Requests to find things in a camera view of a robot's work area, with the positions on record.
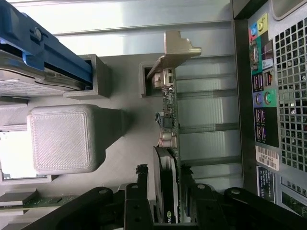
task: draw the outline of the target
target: screw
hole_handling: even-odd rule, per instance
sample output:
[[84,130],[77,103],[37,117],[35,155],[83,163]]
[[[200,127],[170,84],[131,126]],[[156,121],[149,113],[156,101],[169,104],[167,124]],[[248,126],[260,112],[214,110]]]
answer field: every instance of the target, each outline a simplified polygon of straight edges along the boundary
[[199,184],[197,187],[198,187],[199,189],[204,189],[206,186],[205,186],[204,184]]
[[233,190],[231,190],[231,193],[238,195],[238,194],[240,194],[240,191],[236,190],[236,189],[233,189]]
[[106,193],[106,189],[99,191],[99,194],[105,194],[105,193]]
[[35,35],[37,36],[39,41],[42,40],[42,33],[40,32],[38,28],[35,28]]

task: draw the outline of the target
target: vent grille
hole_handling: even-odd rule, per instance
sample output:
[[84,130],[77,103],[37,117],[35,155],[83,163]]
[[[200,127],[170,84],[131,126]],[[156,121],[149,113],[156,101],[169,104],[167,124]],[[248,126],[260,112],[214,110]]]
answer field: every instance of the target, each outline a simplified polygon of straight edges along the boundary
[[275,37],[282,163],[307,172],[307,18]]
[[282,178],[282,184],[291,188],[292,190],[298,192],[299,194],[307,197],[307,190],[306,189],[304,189],[304,188],[302,188],[302,187],[300,187],[300,186],[298,186],[298,185],[296,185],[296,184],[294,184],[294,183],[292,183],[288,180],[285,180],[284,178]]

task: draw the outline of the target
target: metal chassis wall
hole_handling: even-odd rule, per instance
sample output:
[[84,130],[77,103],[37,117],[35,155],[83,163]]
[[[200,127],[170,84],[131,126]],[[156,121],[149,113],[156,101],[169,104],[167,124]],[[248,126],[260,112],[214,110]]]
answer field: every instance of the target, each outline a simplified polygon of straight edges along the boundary
[[249,63],[248,18],[267,0],[231,0],[235,36],[236,69],[239,96],[239,121],[244,188],[257,194],[255,134],[251,72]]

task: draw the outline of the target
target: usb port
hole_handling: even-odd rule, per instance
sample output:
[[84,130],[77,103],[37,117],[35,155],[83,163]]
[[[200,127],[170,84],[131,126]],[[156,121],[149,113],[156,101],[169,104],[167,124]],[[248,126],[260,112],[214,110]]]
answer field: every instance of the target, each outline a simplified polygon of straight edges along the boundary
[[257,140],[261,140],[261,127],[257,126]]
[[254,79],[254,90],[257,91],[258,88],[259,88],[259,79],[258,79],[258,75],[254,75],[253,79]]
[[265,127],[261,127],[261,134],[262,134],[262,140],[265,140],[266,138],[266,132],[265,132]]
[[262,123],[265,123],[265,116],[264,116],[264,110],[260,109],[260,120]]
[[256,109],[256,123],[260,123],[261,122],[261,113],[260,113],[260,109]]
[[258,79],[259,79],[259,88],[263,88],[263,77],[262,77],[262,74],[259,74],[258,76]]

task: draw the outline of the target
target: barcode label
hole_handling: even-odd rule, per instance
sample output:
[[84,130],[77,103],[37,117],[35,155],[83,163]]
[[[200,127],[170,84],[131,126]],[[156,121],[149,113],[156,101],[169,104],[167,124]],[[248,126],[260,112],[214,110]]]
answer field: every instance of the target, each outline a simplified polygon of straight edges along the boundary
[[269,168],[279,171],[279,155],[273,150],[256,146],[256,160]]
[[277,154],[277,152],[274,152],[273,150],[269,150],[269,149],[262,148],[262,147],[260,147],[260,146],[257,146],[257,148],[258,148],[258,152],[260,152],[260,153],[262,153],[262,154],[265,154],[265,155],[267,155],[267,156],[269,156],[269,157],[273,157],[273,158],[275,158],[275,159],[278,160],[278,154]]
[[262,158],[262,157],[259,157],[259,161],[260,161],[261,163],[263,163],[263,164],[266,164],[266,165],[268,165],[268,166],[274,168],[274,169],[277,169],[277,165],[276,165],[274,162],[272,162],[272,161],[268,161],[268,160],[266,160],[266,159],[264,159],[264,158]]

